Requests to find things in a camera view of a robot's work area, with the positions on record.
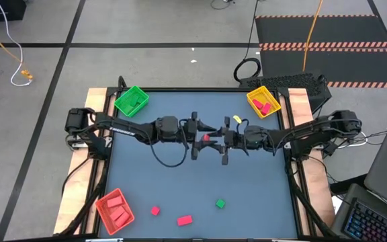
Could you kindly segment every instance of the blue table surface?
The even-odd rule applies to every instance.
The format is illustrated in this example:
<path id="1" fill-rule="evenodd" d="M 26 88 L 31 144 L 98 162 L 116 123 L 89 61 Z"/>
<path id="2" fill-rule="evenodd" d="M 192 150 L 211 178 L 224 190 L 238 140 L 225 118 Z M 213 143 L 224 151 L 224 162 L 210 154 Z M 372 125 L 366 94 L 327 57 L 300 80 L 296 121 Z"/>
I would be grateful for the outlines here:
<path id="1" fill-rule="evenodd" d="M 150 99 L 135 117 L 119 118 L 137 123 L 152 122 L 162 116 L 189 118 L 192 111 L 207 125 L 220 128 L 224 117 L 238 115 L 250 124 L 279 129 L 277 114 L 259 119 L 243 92 L 148 92 Z M 236 122 L 231 118 L 231 129 Z M 178 163 L 183 146 L 158 143 L 158 157 L 168 164 Z M 229 164 L 221 156 L 203 149 L 198 160 L 187 158 L 179 167 L 167 168 L 153 157 L 149 146 L 135 138 L 116 134 L 106 193 L 120 188 L 135 221 L 109 236 L 101 223 L 101 238 L 296 238 L 294 211 L 284 157 L 271 153 L 229 151 Z M 223 209 L 216 201 L 223 199 Z M 158 216 L 151 208 L 158 206 Z M 177 218 L 192 215 L 193 223 L 178 227 Z"/>

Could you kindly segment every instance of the laptop keyboard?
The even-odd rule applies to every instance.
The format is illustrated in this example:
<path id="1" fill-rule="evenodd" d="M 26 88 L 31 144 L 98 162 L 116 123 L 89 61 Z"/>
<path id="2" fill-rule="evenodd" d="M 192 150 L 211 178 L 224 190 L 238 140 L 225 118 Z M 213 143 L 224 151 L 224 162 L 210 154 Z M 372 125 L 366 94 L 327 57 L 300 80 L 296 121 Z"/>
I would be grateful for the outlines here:
<path id="1" fill-rule="evenodd" d="M 354 239 L 387 242 L 387 219 L 354 199 L 343 232 Z"/>

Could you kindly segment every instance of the green basket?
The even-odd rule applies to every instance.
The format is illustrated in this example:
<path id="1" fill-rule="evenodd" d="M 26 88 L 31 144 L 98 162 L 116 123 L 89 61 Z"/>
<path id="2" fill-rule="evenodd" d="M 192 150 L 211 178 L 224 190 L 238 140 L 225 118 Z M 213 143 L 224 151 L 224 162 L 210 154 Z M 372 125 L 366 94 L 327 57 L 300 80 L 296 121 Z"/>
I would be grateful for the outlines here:
<path id="1" fill-rule="evenodd" d="M 139 87 L 131 87 L 126 93 L 121 95 L 114 105 L 127 117 L 133 117 L 140 109 L 148 103 L 148 95 Z"/>

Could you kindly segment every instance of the yellow basket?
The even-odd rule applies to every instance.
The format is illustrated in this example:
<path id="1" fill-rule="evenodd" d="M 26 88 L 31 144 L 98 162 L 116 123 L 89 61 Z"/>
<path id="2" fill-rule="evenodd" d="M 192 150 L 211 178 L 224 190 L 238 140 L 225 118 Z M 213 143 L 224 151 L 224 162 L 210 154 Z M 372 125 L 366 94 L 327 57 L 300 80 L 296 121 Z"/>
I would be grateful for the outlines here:
<path id="1" fill-rule="evenodd" d="M 251 92 L 249 92 L 248 94 L 246 94 L 247 96 L 247 101 L 249 101 L 250 103 L 250 106 L 252 106 L 252 108 L 254 109 L 254 111 L 256 112 L 256 114 L 260 117 L 260 118 L 265 118 L 266 116 L 280 110 L 282 107 L 280 106 L 280 104 L 277 102 L 277 100 L 275 100 L 273 94 L 271 94 L 268 89 L 264 86 L 262 87 L 259 87 Z M 261 113 L 261 110 L 257 109 L 255 104 L 253 103 L 253 100 L 256 99 L 258 100 L 259 102 L 261 102 L 262 104 L 265 104 L 265 103 L 269 103 L 271 104 L 271 108 L 268 112 L 267 115 L 262 115 Z"/>

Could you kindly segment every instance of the plastic basket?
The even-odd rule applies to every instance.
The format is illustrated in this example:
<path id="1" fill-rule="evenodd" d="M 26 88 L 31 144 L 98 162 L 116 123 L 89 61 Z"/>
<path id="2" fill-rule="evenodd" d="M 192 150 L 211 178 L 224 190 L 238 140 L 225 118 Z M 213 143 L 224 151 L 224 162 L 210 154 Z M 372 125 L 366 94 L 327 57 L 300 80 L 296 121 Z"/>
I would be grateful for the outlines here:
<path id="1" fill-rule="evenodd" d="M 125 116 L 131 118 L 140 109 L 142 109 L 148 103 L 148 95 L 143 92 L 139 87 L 131 87 L 126 93 L 120 96 L 114 105 L 119 109 Z"/>
<path id="2" fill-rule="evenodd" d="M 263 115 L 261 113 L 261 110 L 256 108 L 255 104 L 253 103 L 254 99 L 260 101 L 262 104 L 265 104 L 265 103 L 271 104 L 271 109 L 269 110 L 267 115 Z M 273 94 L 271 94 L 268 91 L 268 89 L 264 86 L 259 87 L 255 90 L 249 92 L 247 94 L 247 101 L 250 103 L 250 106 L 252 106 L 252 108 L 254 109 L 254 111 L 256 112 L 256 114 L 260 118 L 265 118 L 266 116 L 268 116 L 268 115 L 270 115 L 270 114 L 272 114 L 272 113 L 274 113 L 282 108 L 280 106 L 280 104 L 277 102 L 277 100 L 275 100 Z"/>
<path id="3" fill-rule="evenodd" d="M 115 210 L 117 210 L 119 206 L 109 208 L 107 205 L 108 200 L 112 198 L 117 198 L 117 197 L 122 198 L 122 205 L 120 206 L 122 206 L 124 210 L 130 215 L 128 220 L 121 227 L 118 227 L 116 223 L 110 218 L 110 214 Z M 103 221 L 104 226 L 107 229 L 107 232 L 109 235 L 114 235 L 116 232 L 123 229 L 126 225 L 129 225 L 130 223 L 132 223 L 132 221 L 134 221 L 135 219 L 134 214 L 131 211 L 131 208 L 129 207 L 122 191 L 120 191 L 119 188 L 113 190 L 109 194 L 105 195 L 103 198 L 99 199 L 95 203 L 95 206 L 98 210 L 99 216 L 101 217 L 101 220 Z"/>

